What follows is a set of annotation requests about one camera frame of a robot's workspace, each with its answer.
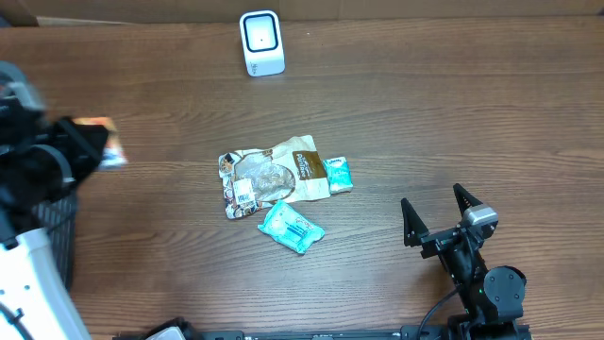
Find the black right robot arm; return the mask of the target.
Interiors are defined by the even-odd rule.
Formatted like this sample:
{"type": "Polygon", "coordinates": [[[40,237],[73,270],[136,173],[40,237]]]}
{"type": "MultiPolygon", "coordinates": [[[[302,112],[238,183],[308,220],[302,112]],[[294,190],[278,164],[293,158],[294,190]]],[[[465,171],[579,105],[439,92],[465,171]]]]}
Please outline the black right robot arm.
{"type": "Polygon", "coordinates": [[[454,289],[437,302],[418,326],[404,326],[403,339],[530,339],[528,326],[517,320],[524,315],[527,278],[517,268],[502,265],[488,268],[479,250],[493,236],[498,213],[475,198],[459,183],[453,191],[461,213],[454,227],[432,233],[408,199],[401,200],[404,244],[420,247],[421,256],[436,256],[454,289]],[[428,322],[454,296],[461,300],[464,314],[452,315],[443,326],[428,322]]]}

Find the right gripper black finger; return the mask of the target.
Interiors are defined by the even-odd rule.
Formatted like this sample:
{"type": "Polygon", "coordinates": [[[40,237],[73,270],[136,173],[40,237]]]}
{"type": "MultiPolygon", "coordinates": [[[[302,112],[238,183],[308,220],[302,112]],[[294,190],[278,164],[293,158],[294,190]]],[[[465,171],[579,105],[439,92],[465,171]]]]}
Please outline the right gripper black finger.
{"type": "Polygon", "coordinates": [[[404,220],[404,244],[406,247],[422,245],[422,239],[429,235],[427,226],[419,217],[416,210],[407,198],[401,200],[401,209],[404,220]]]}
{"type": "Polygon", "coordinates": [[[461,184],[453,185],[454,195],[461,215],[464,215],[468,209],[480,206],[482,202],[471,195],[461,184]]]}

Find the beige brown snack pouch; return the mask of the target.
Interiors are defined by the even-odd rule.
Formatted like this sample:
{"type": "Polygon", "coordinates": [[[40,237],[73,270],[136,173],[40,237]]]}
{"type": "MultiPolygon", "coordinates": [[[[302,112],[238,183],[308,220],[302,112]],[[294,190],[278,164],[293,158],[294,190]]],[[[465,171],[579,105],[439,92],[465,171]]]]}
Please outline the beige brown snack pouch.
{"type": "Polygon", "coordinates": [[[218,159],[226,217],[239,219],[279,201],[330,197],[327,173],[310,135],[267,149],[242,149],[218,159]]]}

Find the teal wet wipes pack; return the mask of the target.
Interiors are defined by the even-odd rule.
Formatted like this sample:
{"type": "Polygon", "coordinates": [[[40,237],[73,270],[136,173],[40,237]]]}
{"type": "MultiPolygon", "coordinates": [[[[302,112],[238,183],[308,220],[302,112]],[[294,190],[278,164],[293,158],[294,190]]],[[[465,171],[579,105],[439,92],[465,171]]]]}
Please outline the teal wet wipes pack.
{"type": "Polygon", "coordinates": [[[304,255],[325,231],[284,201],[278,201],[258,229],[277,243],[304,255]]]}

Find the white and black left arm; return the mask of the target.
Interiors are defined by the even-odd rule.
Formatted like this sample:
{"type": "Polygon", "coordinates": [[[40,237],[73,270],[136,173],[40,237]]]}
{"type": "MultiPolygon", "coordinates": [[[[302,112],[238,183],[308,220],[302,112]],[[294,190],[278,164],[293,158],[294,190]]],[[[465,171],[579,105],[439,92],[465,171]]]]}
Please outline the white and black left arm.
{"type": "Polygon", "coordinates": [[[16,94],[1,99],[1,336],[87,339],[34,209],[69,196],[98,168],[109,132],[69,117],[45,126],[42,118],[16,94]]]}

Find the small teal tissue pack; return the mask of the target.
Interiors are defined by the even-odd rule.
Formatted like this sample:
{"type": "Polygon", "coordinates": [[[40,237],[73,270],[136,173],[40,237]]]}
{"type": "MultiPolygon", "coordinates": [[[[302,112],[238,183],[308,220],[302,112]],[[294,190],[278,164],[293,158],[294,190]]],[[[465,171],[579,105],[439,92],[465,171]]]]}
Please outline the small teal tissue pack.
{"type": "Polygon", "coordinates": [[[333,195],[352,191],[354,185],[345,157],[323,160],[323,165],[327,174],[329,191],[333,195]]]}

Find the orange tissue pack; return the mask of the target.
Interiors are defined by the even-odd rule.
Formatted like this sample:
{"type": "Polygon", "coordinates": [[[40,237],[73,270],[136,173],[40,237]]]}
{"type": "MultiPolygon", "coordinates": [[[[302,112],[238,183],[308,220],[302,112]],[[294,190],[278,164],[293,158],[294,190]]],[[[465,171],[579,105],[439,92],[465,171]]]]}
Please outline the orange tissue pack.
{"type": "Polygon", "coordinates": [[[115,170],[127,165],[126,155],[118,137],[118,130],[109,117],[76,118],[75,123],[87,126],[101,125],[109,132],[103,150],[103,158],[98,166],[99,171],[115,170]]]}

